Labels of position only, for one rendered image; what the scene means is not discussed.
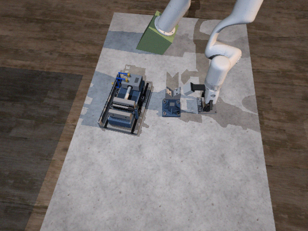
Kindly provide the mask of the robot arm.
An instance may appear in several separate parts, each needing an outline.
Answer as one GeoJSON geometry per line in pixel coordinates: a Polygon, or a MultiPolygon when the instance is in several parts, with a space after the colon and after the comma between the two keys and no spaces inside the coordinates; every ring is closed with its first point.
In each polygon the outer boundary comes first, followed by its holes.
{"type": "MultiPolygon", "coordinates": [[[[211,59],[205,78],[205,85],[214,91],[221,88],[228,71],[239,62],[240,49],[216,41],[222,29],[231,25],[248,24],[254,21],[263,0],[236,0],[231,14],[220,21],[213,29],[205,48],[205,56],[211,59]]],[[[175,26],[185,15],[191,0],[170,0],[163,13],[156,17],[154,25],[165,36],[175,32],[175,26]]],[[[195,90],[205,90],[204,84],[189,83],[183,86],[183,94],[189,95],[195,90]]]]}

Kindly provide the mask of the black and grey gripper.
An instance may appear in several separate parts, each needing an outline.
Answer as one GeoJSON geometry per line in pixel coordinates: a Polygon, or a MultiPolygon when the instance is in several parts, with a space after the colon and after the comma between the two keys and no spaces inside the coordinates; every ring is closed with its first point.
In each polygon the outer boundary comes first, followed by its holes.
{"type": "Polygon", "coordinates": [[[214,91],[212,89],[209,89],[205,85],[205,90],[202,93],[202,97],[204,97],[205,104],[206,104],[204,109],[203,109],[204,112],[209,112],[210,110],[213,109],[213,104],[216,103],[216,101],[218,99],[218,95],[219,95],[219,89],[218,89],[218,91],[214,91]],[[207,106],[207,104],[209,104],[209,106],[207,106]]]}

